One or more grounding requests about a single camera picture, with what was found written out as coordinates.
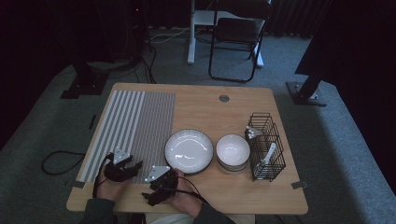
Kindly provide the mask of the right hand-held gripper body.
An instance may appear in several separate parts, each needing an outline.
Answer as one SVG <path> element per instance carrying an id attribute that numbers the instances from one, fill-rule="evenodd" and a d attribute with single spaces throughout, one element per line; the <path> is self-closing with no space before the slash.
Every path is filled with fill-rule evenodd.
<path id="1" fill-rule="evenodd" d="M 151 198 L 167 200 L 175 195 L 177 189 L 177 176 L 169 166 L 153 165 L 145 181 L 152 189 Z"/>

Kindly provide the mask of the person's right hand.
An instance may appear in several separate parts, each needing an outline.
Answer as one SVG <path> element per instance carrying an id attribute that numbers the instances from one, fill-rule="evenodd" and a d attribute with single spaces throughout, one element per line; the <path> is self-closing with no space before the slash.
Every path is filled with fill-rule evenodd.
<path id="1" fill-rule="evenodd" d="M 193 188 L 184 178 L 184 174 L 178 169 L 174 169 L 173 172 L 178 178 L 177 192 L 173 197 L 168 198 L 166 202 L 178 211 L 193 218 L 197 218 L 202 209 L 203 203 L 198 198 L 191 195 Z"/>

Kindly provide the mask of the black wire basket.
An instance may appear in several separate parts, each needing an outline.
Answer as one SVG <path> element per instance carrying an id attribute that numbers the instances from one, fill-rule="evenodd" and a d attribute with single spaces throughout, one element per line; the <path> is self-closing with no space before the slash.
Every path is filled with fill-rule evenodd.
<path id="1" fill-rule="evenodd" d="M 250 133 L 251 130 L 248 130 L 247 126 L 254 128 L 255 131 L 263 132 L 263 135 L 248 139 L 247 134 Z M 245 137 L 250 148 L 249 163 L 252 180 L 273 181 L 286 167 L 283 156 L 283 144 L 276 123 L 269 113 L 254 112 L 250 115 L 247 126 L 245 129 Z M 265 157 L 273 142 L 277 144 L 277 149 L 268 165 L 268 174 L 264 179 L 257 179 L 253 174 L 254 168 L 256 164 Z"/>

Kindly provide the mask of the black metal stand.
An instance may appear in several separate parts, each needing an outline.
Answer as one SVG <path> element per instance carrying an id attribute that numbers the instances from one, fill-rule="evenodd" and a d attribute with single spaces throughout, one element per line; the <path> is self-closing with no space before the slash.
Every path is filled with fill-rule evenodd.
<path id="1" fill-rule="evenodd" d="M 315 105 L 325 107 L 318 85 L 321 76 L 308 76 L 305 82 L 289 81 L 286 86 L 290 96 L 296 105 Z"/>

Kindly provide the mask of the dark pleated curtain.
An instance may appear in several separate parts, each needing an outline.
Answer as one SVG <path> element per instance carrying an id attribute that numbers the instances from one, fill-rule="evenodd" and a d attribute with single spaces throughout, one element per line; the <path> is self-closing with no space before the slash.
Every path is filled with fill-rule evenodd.
<path id="1" fill-rule="evenodd" d="M 272 0 L 265 32 L 274 36 L 314 35 L 332 0 Z"/>

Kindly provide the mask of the person's left hand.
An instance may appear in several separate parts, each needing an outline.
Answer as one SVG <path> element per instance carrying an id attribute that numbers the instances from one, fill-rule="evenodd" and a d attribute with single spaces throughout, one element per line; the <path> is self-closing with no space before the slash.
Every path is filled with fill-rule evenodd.
<path id="1" fill-rule="evenodd" d="M 129 181 L 114 182 L 101 175 L 99 177 L 96 197 L 116 202 L 129 185 Z"/>

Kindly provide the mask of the grey striped placemat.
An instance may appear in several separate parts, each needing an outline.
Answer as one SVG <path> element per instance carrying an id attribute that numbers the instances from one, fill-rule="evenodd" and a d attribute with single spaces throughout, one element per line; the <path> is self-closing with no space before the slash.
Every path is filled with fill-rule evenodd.
<path id="1" fill-rule="evenodd" d="M 172 92 L 113 91 L 96 127 L 78 181 L 92 182 L 106 155 L 120 149 L 142 162 L 132 181 L 145 182 L 153 165 L 165 165 L 164 144 L 172 134 L 176 96 Z"/>

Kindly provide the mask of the dark equipment tower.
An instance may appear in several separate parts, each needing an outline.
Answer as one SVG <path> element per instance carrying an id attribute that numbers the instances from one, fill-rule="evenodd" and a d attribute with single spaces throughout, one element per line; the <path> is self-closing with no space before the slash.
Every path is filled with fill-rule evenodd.
<path id="1" fill-rule="evenodd" d="M 120 0 L 120 52 L 122 59 L 141 56 L 146 35 L 145 0 Z"/>

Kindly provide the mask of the black folding chair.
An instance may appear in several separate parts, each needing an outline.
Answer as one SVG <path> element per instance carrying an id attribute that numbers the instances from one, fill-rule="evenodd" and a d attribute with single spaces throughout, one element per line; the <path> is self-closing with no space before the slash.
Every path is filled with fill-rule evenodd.
<path id="1" fill-rule="evenodd" d="M 213 9 L 208 74 L 215 80 L 248 83 L 259 62 L 265 24 L 273 11 L 272 0 L 213 0 Z M 217 42 L 249 46 L 247 58 L 254 61 L 248 79 L 217 77 L 212 73 Z"/>

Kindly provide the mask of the white plate with dark rim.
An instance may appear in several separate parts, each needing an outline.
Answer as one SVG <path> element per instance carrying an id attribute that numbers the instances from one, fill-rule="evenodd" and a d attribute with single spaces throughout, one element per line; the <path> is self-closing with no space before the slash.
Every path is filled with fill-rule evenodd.
<path id="1" fill-rule="evenodd" d="M 210 164 L 213 145 L 205 133 L 192 129 L 180 130 L 168 138 L 164 156 L 172 168 L 193 175 L 202 172 Z"/>

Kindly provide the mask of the black stand base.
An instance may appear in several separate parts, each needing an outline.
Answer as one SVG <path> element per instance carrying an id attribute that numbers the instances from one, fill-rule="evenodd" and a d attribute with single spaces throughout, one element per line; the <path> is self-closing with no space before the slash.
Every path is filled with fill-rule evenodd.
<path id="1" fill-rule="evenodd" d="M 97 71 L 85 62 L 76 61 L 72 66 L 77 72 L 68 90 L 65 90 L 62 99 L 77 99 L 80 95 L 101 95 L 106 85 L 109 73 Z"/>

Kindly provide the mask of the white desk frame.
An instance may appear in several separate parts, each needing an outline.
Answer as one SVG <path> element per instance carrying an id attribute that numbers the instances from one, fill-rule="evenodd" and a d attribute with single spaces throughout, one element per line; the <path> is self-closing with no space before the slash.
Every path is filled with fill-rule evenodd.
<path id="1" fill-rule="evenodd" d="M 191 24 L 190 24 L 190 44 L 189 44 L 189 51 L 188 51 L 188 58 L 187 58 L 187 63 L 188 64 L 194 64 L 195 62 L 195 35 L 198 33 L 198 31 L 195 30 L 196 26 L 212 26 L 213 25 L 213 17 L 214 17 L 214 11 L 209 10 L 209 9 L 195 9 L 195 1 L 196 0 L 191 0 Z M 233 18 L 233 19 L 242 19 L 238 18 L 232 13 L 225 12 L 225 11 L 220 11 L 218 16 L 220 18 Z M 262 68 L 264 66 L 264 61 L 262 59 L 261 55 L 261 50 L 256 45 L 254 48 L 255 50 L 255 56 L 257 57 L 258 61 L 258 68 Z"/>

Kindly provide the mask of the person's light clothing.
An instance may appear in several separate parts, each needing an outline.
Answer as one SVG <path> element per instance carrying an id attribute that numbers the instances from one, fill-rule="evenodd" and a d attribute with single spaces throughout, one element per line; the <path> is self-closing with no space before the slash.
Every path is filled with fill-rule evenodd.
<path id="1" fill-rule="evenodd" d="M 187 214 L 147 214 L 147 224 L 192 224 L 194 218 Z"/>

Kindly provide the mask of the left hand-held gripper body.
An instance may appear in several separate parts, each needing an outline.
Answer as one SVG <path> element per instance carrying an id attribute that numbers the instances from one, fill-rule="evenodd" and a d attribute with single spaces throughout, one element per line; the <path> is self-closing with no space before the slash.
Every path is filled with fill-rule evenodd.
<path id="1" fill-rule="evenodd" d="M 115 182 L 123 182 L 126 178 L 126 172 L 124 171 L 126 167 L 125 160 L 129 156 L 129 153 L 119 148 L 111 152 L 107 156 L 109 163 L 105 168 L 105 177 Z"/>

